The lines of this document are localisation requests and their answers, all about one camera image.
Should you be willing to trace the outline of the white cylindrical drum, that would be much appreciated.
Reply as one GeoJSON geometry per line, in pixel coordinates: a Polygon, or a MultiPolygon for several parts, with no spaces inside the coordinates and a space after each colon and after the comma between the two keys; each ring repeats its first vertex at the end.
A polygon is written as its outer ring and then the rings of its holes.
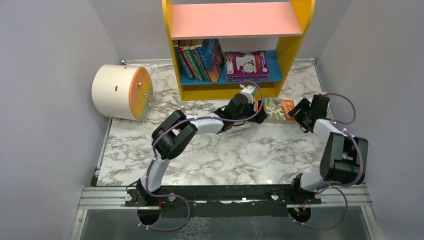
{"type": "Polygon", "coordinates": [[[103,116],[143,121],[153,103],[153,82],[144,67],[105,64],[93,79],[91,96],[103,116]]]}

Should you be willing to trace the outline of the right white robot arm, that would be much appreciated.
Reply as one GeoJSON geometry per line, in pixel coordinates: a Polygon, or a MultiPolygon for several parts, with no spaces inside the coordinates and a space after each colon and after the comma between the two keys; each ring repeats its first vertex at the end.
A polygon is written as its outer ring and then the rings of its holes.
{"type": "Polygon", "coordinates": [[[292,180],[288,196],[293,201],[308,201],[326,187],[350,187],[365,180],[369,142],[329,119],[329,103],[327,94],[315,94],[312,100],[303,98],[288,113],[304,133],[313,133],[325,142],[319,168],[292,180]]]}

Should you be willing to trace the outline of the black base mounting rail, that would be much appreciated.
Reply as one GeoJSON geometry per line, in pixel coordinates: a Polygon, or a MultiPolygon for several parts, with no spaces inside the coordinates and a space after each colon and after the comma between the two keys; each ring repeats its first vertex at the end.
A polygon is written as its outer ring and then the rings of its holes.
{"type": "Polygon", "coordinates": [[[290,184],[169,185],[155,191],[156,197],[140,190],[129,188],[124,199],[141,217],[287,217],[296,207],[309,213],[311,205],[322,202],[290,184]]]}

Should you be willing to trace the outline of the colourful wooden bookshelf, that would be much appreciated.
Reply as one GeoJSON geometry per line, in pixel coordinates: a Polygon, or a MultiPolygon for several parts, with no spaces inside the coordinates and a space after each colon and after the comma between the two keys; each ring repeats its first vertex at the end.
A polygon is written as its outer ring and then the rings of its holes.
{"type": "Polygon", "coordinates": [[[312,21],[315,1],[174,4],[162,2],[169,46],[174,40],[276,37],[267,51],[269,80],[260,81],[265,97],[277,97],[312,21]]]}

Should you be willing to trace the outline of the Jane Eyre blue book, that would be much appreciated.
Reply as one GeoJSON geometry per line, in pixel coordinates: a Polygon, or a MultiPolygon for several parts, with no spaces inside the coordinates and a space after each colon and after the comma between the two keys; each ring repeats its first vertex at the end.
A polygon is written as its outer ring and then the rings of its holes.
{"type": "Polygon", "coordinates": [[[217,38],[202,39],[202,47],[196,48],[210,82],[217,83],[224,67],[224,56],[217,38]]]}

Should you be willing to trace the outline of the orange paperback book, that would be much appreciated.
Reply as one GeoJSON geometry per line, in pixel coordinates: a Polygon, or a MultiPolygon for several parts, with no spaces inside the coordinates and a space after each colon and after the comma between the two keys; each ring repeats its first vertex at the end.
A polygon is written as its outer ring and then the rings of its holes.
{"type": "Polygon", "coordinates": [[[295,119],[288,115],[288,112],[295,107],[292,99],[281,98],[260,98],[255,99],[254,110],[257,111],[260,104],[267,113],[267,119],[263,123],[293,123],[295,119]]]}

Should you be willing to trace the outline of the Nineteen Eighty-Four dark book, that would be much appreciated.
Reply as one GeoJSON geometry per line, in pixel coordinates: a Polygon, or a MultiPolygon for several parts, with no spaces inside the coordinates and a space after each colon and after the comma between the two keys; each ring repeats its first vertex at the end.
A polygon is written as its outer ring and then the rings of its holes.
{"type": "Polygon", "coordinates": [[[182,74],[185,74],[190,80],[194,80],[195,76],[192,73],[187,60],[180,48],[178,40],[172,40],[173,48],[182,74]]]}

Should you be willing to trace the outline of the red Treehouse book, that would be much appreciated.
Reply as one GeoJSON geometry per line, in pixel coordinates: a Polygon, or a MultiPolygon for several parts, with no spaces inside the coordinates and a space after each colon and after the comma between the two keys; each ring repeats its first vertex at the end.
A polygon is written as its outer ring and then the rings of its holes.
{"type": "Polygon", "coordinates": [[[178,43],[179,43],[179,47],[180,47],[180,49],[181,49],[181,51],[184,55],[184,58],[185,58],[188,66],[190,68],[192,78],[199,80],[199,76],[198,76],[198,74],[195,70],[194,60],[192,60],[192,56],[191,56],[191,52],[190,52],[191,40],[188,40],[188,39],[179,40],[178,43]]]}

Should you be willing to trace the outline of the green Treehouse book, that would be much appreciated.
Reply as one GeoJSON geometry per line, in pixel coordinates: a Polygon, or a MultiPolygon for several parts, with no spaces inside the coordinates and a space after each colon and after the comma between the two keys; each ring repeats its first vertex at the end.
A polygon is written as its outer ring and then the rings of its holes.
{"type": "Polygon", "coordinates": [[[192,56],[192,60],[194,61],[194,67],[198,74],[199,80],[203,82],[209,82],[210,78],[206,72],[206,69],[203,65],[200,55],[197,52],[197,49],[191,49],[191,41],[192,40],[190,40],[189,50],[192,56]]]}

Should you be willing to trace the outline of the purple paperback book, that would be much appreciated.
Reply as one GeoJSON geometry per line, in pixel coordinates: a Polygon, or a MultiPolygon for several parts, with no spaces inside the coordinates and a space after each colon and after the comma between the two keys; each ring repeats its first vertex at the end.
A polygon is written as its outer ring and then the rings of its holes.
{"type": "Polygon", "coordinates": [[[225,73],[228,78],[269,76],[266,51],[227,51],[224,57],[225,73]]]}
{"type": "Polygon", "coordinates": [[[268,81],[269,76],[226,76],[227,82],[239,82],[239,81],[268,81]]]}

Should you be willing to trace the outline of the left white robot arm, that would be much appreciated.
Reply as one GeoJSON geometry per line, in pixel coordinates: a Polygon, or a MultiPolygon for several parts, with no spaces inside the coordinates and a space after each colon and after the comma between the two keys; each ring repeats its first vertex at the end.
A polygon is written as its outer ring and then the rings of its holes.
{"type": "Polygon", "coordinates": [[[237,93],[227,105],[207,115],[186,115],[175,110],[151,135],[153,156],[136,185],[141,201],[149,204],[160,198],[157,191],[170,161],[186,149],[194,136],[221,134],[245,122],[261,124],[266,118],[264,102],[263,97],[254,99],[237,93]]]}

